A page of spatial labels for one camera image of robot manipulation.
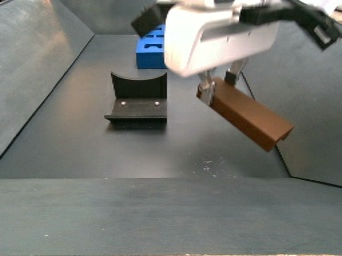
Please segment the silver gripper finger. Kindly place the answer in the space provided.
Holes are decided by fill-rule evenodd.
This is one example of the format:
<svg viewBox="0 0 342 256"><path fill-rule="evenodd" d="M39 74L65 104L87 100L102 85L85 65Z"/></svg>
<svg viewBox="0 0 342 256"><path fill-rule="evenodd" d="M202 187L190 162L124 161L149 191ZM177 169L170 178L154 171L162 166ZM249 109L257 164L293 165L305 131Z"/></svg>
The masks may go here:
<svg viewBox="0 0 342 256"><path fill-rule="evenodd" d="M230 85L237 84L237 81L240 79L240 75L241 75L241 72L244 70L244 67L245 67L246 63L248 63L246 58L234 61L233 64L232 64L232 67L226 71L225 81Z"/></svg>
<svg viewBox="0 0 342 256"><path fill-rule="evenodd" d="M200 84L200 99L206 105L212 105L213 98L216 95L217 83L212 76L213 71L208 70L200 73L201 84Z"/></svg>

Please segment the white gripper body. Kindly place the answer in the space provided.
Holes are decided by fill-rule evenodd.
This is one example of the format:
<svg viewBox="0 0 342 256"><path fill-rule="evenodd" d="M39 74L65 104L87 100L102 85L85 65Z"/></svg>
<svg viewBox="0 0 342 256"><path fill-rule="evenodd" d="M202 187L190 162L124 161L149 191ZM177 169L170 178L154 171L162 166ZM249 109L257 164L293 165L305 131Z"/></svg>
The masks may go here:
<svg viewBox="0 0 342 256"><path fill-rule="evenodd" d="M166 17L165 63L182 77L202 73L270 49L279 22L240 21L249 7L280 0L180 0Z"/></svg>

